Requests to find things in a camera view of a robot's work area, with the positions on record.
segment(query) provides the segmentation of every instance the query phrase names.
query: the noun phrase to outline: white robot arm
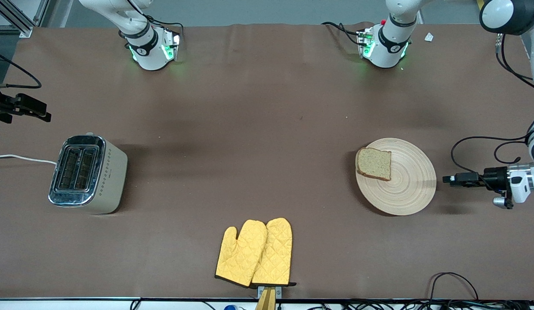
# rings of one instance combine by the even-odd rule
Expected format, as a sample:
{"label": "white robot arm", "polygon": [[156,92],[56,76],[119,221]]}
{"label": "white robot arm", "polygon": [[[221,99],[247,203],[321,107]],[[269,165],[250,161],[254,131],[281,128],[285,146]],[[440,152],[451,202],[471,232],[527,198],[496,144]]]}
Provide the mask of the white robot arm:
{"label": "white robot arm", "polygon": [[[479,19],[481,26],[489,32],[530,37],[534,87],[534,0],[490,0],[481,9]],[[507,70],[526,82],[511,68],[507,67]],[[533,160],[531,163],[486,168],[481,176],[474,172],[457,173],[444,177],[443,181],[451,186],[485,186],[501,194],[501,197],[493,199],[496,206],[512,208],[513,202],[525,202],[529,194],[534,192],[534,121],[528,128],[526,143]]]}
{"label": "white robot arm", "polygon": [[108,18],[129,43],[133,59],[146,70],[158,70],[175,60],[180,35],[162,26],[151,25],[141,9],[153,0],[80,0],[88,9]]}
{"label": "white robot arm", "polygon": [[359,34],[361,57],[381,68],[391,68],[404,56],[416,27],[420,8],[433,0],[386,0],[389,18]]}

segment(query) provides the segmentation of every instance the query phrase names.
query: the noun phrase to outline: silver toaster top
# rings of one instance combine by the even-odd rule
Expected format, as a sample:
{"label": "silver toaster top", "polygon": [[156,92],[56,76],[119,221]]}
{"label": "silver toaster top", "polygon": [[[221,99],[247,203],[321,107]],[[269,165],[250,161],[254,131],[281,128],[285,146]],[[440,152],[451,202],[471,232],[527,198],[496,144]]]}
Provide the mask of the silver toaster top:
{"label": "silver toaster top", "polygon": [[94,135],[66,140],[52,177],[49,201],[57,206],[82,206],[95,195],[106,140]]}

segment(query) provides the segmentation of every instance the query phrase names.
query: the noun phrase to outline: round wooden plate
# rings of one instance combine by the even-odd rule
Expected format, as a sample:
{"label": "round wooden plate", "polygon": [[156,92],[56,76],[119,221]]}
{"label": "round wooden plate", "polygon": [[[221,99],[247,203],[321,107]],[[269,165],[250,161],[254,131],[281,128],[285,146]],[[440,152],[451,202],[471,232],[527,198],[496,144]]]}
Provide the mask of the round wooden plate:
{"label": "round wooden plate", "polygon": [[391,151],[391,181],[367,178],[355,171],[365,198],[393,215],[410,215],[424,209],[437,185],[435,169],[426,154],[412,143],[395,138],[379,139],[368,147]]}

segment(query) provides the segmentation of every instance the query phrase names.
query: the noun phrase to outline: brown table surface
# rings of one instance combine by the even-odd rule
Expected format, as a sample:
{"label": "brown table surface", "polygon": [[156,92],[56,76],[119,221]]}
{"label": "brown table surface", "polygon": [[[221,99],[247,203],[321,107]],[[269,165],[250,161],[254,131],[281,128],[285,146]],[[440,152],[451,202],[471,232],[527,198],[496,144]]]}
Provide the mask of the brown table surface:
{"label": "brown table surface", "polygon": [[[43,83],[23,92],[52,122],[0,123],[0,154],[56,160],[91,131],[127,153],[129,170],[118,212],[92,216],[48,202],[52,165],[0,160],[0,297],[253,296],[213,277],[223,232],[285,217],[298,283],[286,298],[425,298],[442,271],[481,298],[534,298],[534,194],[507,211],[485,189],[439,181],[426,209],[393,217],[355,181],[355,152],[379,138],[420,147],[440,180],[460,171],[458,139],[525,133],[534,91],[499,67],[494,34],[420,25],[405,59],[377,69],[326,26],[185,31],[184,63],[158,72],[131,60],[117,29],[35,29],[19,42],[15,61]],[[512,67],[530,74],[519,38],[507,42]],[[31,82],[13,68],[6,81]],[[499,166],[495,145],[464,143],[457,159]],[[501,156],[518,153],[528,159],[519,145]],[[471,294],[448,278],[436,297]]]}

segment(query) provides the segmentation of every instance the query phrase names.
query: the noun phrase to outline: yellow oven mitt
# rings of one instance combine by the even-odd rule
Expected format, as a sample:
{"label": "yellow oven mitt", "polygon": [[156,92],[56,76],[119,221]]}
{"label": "yellow oven mitt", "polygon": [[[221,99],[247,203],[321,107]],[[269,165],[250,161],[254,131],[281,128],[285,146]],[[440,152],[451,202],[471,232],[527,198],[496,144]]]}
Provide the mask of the yellow oven mitt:
{"label": "yellow oven mitt", "polygon": [[257,285],[289,285],[292,228],[286,218],[267,223],[267,243],[251,282]]}
{"label": "yellow oven mitt", "polygon": [[246,220],[240,235],[236,227],[225,231],[215,277],[248,287],[267,240],[267,227],[259,220]]}

